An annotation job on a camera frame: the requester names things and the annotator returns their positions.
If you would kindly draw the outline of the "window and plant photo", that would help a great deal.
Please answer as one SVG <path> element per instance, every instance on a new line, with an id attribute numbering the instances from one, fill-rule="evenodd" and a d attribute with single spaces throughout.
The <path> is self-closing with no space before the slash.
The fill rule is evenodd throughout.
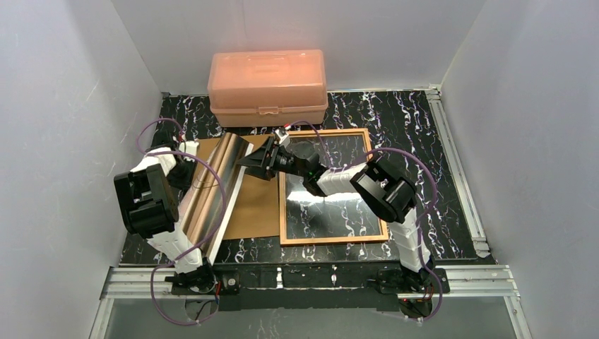
<path id="1" fill-rule="evenodd" d="M 245 168 L 236 161 L 250 154 L 253 145 L 235 133 L 197 141 L 196 157 L 210 165 L 222 183 L 198 164 L 191 187 L 179 205 L 184 209 L 179 216 L 183 233 L 192 244 L 204 241 L 200 250 L 213 264 L 242 185 Z"/>

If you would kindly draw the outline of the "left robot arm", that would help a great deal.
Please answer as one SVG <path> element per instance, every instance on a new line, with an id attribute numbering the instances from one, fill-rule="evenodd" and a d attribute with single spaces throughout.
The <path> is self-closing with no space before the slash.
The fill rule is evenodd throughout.
<path id="1" fill-rule="evenodd" d="M 124 226 L 174 262 L 177 273 L 191 273 L 203 265 L 200 249 L 182 258 L 192 243 L 184 233 L 196 163 L 180 151 L 155 148 L 128 172 L 114 177 Z"/>

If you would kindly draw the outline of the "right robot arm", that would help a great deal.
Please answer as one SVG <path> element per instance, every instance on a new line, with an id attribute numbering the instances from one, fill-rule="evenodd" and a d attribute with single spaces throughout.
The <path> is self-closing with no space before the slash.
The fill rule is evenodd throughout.
<path id="1" fill-rule="evenodd" d="M 255 151 L 238 160 L 245 172 L 269 181 L 278 173 L 303 179 L 313 196 L 356 193 L 394 234 L 402 267 L 414 273 L 431 273 L 434 261 L 422 238 L 416 217 L 415 185 L 376 148 L 365 153 L 366 160 L 355 165 L 332 168 L 321 163 L 308 142 L 282 142 L 270 136 Z"/>

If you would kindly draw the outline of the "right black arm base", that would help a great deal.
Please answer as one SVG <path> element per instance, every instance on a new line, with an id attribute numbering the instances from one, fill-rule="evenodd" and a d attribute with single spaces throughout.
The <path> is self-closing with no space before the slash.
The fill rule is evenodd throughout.
<path id="1" fill-rule="evenodd" d="M 442 268 L 434 268 L 433 272 L 439 281 L 425 269 L 415 273 L 407 268 L 384 268 L 378 270 L 375 282 L 382 294 L 416 293 L 423 296 L 426 291 L 430 291 L 431 287 L 433 293 L 440 291 L 449 293 L 451 288 L 446 271 Z"/>

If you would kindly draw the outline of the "brown cardboard backing board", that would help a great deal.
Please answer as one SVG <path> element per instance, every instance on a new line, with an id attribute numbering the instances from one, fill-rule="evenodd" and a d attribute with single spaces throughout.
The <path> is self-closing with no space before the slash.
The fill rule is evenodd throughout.
<path id="1" fill-rule="evenodd" d="M 279 217 L 278 180 L 245 174 L 223 239 L 278 236 Z"/>

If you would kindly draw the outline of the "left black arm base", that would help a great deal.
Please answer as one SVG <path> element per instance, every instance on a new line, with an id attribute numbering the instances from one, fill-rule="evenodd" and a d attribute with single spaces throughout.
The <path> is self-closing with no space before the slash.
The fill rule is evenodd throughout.
<path id="1" fill-rule="evenodd" d="M 165 278 L 174 295 L 236 295 L 240 290 L 240 275 L 235 270 L 212 273 L 175 273 Z"/>

